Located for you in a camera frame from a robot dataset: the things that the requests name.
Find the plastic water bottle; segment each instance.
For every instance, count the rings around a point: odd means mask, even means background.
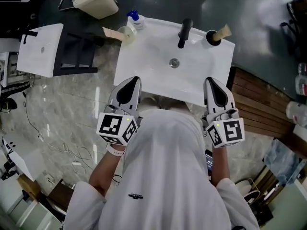
[[[307,76],[298,75],[295,78],[295,90],[297,94],[307,96]]]
[[[298,64],[298,74],[307,76],[307,63],[302,62]]]
[[[297,102],[289,102],[286,109],[286,114],[289,119],[300,125],[301,127],[307,128],[307,106]]]

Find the white t-shirt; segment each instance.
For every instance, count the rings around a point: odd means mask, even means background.
[[[205,144],[193,117],[150,110],[131,138],[120,184],[106,200],[76,185],[65,230],[259,229],[235,184],[208,180]]]

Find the white wristband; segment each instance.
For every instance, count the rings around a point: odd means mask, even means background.
[[[113,154],[114,156],[118,156],[118,157],[123,156],[126,151],[126,149],[123,151],[118,151],[114,149],[113,147],[111,147],[110,143],[107,144],[106,149],[108,150],[109,153]]]

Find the black faucet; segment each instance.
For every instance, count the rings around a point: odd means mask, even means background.
[[[189,32],[193,26],[193,20],[191,19],[184,19],[182,22],[182,27],[179,32],[179,43],[178,43],[178,48],[183,48],[184,43],[188,40],[189,38]]]

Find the blue pump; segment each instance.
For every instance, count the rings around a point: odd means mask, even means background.
[[[130,16],[134,21],[137,21],[140,18],[137,10],[131,10],[127,13],[127,16]]]

